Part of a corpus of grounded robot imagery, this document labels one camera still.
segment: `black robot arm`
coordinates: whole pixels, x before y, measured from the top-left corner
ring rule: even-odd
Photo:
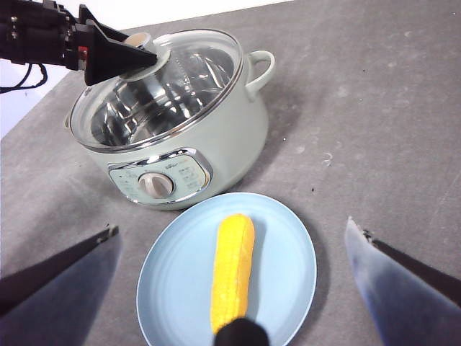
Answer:
[[[85,5],[79,18],[55,1],[0,1],[0,58],[85,70],[93,85],[156,63],[155,54],[123,41],[127,35],[100,24]]]

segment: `white wall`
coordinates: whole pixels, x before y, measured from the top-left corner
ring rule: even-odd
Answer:
[[[57,0],[75,17],[79,15],[79,4],[88,6],[101,22],[117,30],[140,27],[178,19],[193,18],[206,14],[221,13],[287,0]],[[22,79],[26,66],[0,60],[0,85],[10,87]],[[9,92],[0,95],[0,132],[3,138],[66,74],[62,66],[47,66],[48,81],[36,89]],[[41,80],[41,73],[34,66],[30,79],[24,85]]]

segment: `control panel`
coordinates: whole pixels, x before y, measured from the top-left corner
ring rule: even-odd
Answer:
[[[136,162],[111,164],[109,176],[133,202],[159,205],[180,202],[203,191],[212,169],[197,150],[182,148]]]

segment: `gray table surface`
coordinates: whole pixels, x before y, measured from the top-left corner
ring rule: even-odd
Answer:
[[[277,59],[261,92],[267,144],[231,190],[280,200],[313,239],[318,286],[292,345],[379,345],[346,258],[347,216],[461,278],[461,3],[294,1],[143,30],[197,27]],[[144,345],[138,274],[179,212],[124,199],[63,128],[83,87],[70,73],[1,142],[1,274],[117,224],[124,252],[87,344]]]

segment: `electric hot pot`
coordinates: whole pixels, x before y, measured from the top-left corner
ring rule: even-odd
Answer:
[[[274,56],[244,54],[215,30],[164,35],[145,48],[155,66],[86,88],[68,124],[129,200],[182,209],[226,190],[256,161],[268,128],[259,90]],[[260,61],[269,63],[256,76]]]

